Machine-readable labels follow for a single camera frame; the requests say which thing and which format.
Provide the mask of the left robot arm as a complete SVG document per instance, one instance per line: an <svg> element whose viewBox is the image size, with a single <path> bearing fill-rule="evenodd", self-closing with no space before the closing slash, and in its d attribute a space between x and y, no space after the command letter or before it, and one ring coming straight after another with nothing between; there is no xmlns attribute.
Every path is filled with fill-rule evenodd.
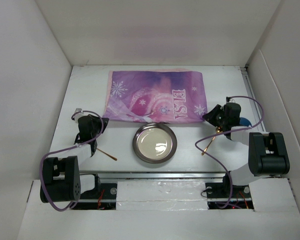
<svg viewBox="0 0 300 240"><path fill-rule="evenodd" d="M81 196L94 199L103 192L99 176L80 174L80 165L95 154L97 137L105 131L109 119L91 114L73 119L79 129L74 146L49 153L40 163L40 199L44 203L76 202Z"/></svg>

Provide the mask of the blue plastic cup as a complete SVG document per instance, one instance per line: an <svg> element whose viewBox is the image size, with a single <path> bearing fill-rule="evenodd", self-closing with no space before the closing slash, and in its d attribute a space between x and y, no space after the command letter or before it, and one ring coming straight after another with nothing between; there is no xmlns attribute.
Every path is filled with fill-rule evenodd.
<svg viewBox="0 0 300 240"><path fill-rule="evenodd" d="M252 123L245 117L240 117L239 124L245 127L251 127Z"/></svg>

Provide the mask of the metal plate with cream centre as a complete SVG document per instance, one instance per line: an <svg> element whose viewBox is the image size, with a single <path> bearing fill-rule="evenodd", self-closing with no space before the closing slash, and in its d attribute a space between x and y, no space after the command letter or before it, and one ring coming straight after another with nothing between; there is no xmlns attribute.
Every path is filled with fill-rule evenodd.
<svg viewBox="0 0 300 240"><path fill-rule="evenodd" d="M175 155L177 147L175 133L162 123L142 125L132 140L134 153L149 164L163 164L169 161Z"/></svg>

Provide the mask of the purple Elsa placemat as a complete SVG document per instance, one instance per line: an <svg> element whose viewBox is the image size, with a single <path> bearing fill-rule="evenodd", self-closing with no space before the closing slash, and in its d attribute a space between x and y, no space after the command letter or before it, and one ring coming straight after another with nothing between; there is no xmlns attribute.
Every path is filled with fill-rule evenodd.
<svg viewBox="0 0 300 240"><path fill-rule="evenodd" d="M208 112L202 73L186 69L111 71L103 117L135 123L192 124Z"/></svg>

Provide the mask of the gold spoon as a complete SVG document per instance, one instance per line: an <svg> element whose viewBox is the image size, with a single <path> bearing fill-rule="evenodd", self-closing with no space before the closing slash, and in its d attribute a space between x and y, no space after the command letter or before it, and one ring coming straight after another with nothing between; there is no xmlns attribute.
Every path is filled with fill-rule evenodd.
<svg viewBox="0 0 300 240"><path fill-rule="evenodd" d="M216 134L221 134L223 132L222 128L221 127L216 127L215 129L215 133ZM209 149L210 145L213 143L213 141L215 140L216 136L212 137L210 142L208 143L208 145L206 146L206 148L203 150L203 152L201 153L201 156L203 156L207 150Z"/></svg>

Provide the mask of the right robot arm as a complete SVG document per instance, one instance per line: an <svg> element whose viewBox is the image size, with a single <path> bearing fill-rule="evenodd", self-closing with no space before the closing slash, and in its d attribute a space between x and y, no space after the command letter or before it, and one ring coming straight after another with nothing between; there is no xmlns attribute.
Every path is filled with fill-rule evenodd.
<svg viewBox="0 0 300 240"><path fill-rule="evenodd" d="M228 102L216 105L202 118L224 133L227 139L248 146L247 163L223 177L221 191L233 197L240 187L269 176L285 175L290 171L290 161L280 132L257 132L251 122L240 116L241 106Z"/></svg>

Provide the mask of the gold fork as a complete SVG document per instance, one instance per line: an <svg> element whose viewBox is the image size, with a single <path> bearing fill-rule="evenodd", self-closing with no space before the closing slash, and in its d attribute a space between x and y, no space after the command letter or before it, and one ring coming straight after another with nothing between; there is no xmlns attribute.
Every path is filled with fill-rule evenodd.
<svg viewBox="0 0 300 240"><path fill-rule="evenodd" d="M103 151L103 150L101 150L101 149L99 149L99 148L97 148L97 150L98 150L99 152L103 153L104 155L108 156L108 157L111 158L112 160L118 161L118 159L117 159L116 157L114 157L114 156L108 154L107 152L105 152L105 151Z"/></svg>

